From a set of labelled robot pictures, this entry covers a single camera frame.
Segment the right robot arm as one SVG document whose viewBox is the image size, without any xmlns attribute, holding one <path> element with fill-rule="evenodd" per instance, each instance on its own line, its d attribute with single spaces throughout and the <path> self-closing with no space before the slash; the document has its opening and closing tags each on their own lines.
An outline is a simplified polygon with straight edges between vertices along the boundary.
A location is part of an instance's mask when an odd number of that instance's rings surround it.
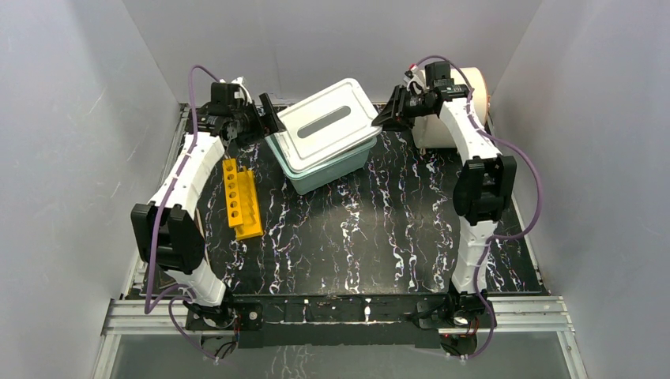
<svg viewBox="0 0 670 379">
<path fill-rule="evenodd" d="M 452 199 L 460 220 L 460 239 L 450 289 L 459 295 L 480 295 L 486 288 L 489 240 L 510 206 L 517 162 L 488 138 L 476 114 L 475 89 L 467 78 L 456 83 L 451 76 L 454 69 L 447 60 L 422 69 L 411 65 L 404 84 L 393 89 L 371 124 L 397 132 L 414 129 L 418 119 L 434 116 L 451 136 L 462 168 Z"/>
</svg>

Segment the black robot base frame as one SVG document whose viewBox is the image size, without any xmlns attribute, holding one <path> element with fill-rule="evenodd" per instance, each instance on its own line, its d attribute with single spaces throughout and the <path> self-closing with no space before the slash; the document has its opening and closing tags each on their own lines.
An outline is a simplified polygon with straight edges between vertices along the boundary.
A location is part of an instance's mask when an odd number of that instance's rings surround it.
<svg viewBox="0 0 670 379">
<path fill-rule="evenodd" d="M 486 295 L 233 295 L 217 308 L 188 306 L 193 332 L 240 332 L 243 348 L 395 345 L 476 349 L 497 323 Z"/>
</svg>

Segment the white plastic lid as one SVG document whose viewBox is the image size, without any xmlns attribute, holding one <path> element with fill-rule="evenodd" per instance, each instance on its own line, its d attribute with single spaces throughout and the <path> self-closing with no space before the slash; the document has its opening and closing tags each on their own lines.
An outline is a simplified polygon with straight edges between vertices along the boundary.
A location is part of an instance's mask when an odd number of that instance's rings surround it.
<svg viewBox="0 0 670 379">
<path fill-rule="evenodd" d="M 378 136 L 377 116 L 360 83 L 345 78 L 280 111 L 285 130 L 274 137 L 288 166 L 300 173 Z"/>
</svg>

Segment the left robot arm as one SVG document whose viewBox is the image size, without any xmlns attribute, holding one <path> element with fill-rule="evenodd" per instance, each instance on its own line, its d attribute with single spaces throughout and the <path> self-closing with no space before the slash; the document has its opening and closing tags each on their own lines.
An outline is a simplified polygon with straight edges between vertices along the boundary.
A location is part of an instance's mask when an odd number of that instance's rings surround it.
<svg viewBox="0 0 670 379">
<path fill-rule="evenodd" d="M 158 270 L 186 293 L 197 310 L 216 328 L 235 321 L 236 308 L 225 299 L 230 291 L 207 261 L 205 238 L 196 224 L 196 210 L 205 182 L 227 146 L 253 144 L 283 131 L 268 93 L 253 99 L 240 81 L 215 81 L 203 107 L 190 106 L 190 126 L 183 148 L 163 184 L 151 199 L 130 213 L 140 258 L 147 265 L 145 311 L 150 313 L 168 292 L 154 291 Z"/>
</svg>

